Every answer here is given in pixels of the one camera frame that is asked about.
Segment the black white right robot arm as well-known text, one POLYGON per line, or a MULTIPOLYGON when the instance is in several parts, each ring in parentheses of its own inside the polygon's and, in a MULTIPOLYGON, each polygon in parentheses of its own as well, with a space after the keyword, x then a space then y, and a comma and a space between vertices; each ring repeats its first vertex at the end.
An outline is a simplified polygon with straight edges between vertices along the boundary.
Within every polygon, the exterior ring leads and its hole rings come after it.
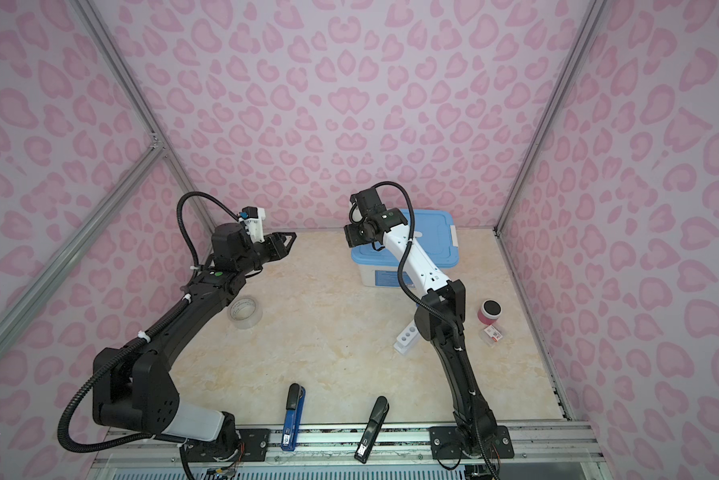
POLYGON ((465 345, 465 285, 443 273, 415 239, 417 217, 403 186, 382 181, 350 196, 348 245, 381 246, 393 254, 397 283, 415 303, 415 328, 443 366, 453 400, 455 439, 465 455, 479 456, 497 471, 515 456, 509 429, 499 424, 483 397, 465 345))

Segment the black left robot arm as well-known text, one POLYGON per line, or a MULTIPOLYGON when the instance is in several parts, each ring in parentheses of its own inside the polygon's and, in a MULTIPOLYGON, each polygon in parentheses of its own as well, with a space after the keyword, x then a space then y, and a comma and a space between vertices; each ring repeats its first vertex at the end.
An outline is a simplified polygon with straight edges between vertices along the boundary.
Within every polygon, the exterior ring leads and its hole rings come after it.
POLYGON ((253 240, 243 223, 219 226, 205 265, 184 287, 182 299, 144 333, 94 360, 94 421, 131 431, 131 440, 187 443, 209 456, 231 459, 242 442, 229 412, 195 406, 181 398, 171 370, 194 337, 240 295, 248 279, 269 262, 286 258, 294 232, 253 240))

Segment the blue plastic bin lid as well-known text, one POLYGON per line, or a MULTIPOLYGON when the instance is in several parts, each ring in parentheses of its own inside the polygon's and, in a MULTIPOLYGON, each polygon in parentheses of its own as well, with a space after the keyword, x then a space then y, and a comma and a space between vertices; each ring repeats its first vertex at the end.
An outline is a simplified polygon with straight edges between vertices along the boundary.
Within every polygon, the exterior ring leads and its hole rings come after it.
MULTIPOLYGON (((415 210, 415 239, 429 258, 441 269, 454 268, 459 263, 459 244, 451 214, 439 210, 415 210)), ((355 247, 352 259, 361 266, 397 267, 399 260, 393 253, 375 251, 371 245, 355 247)))

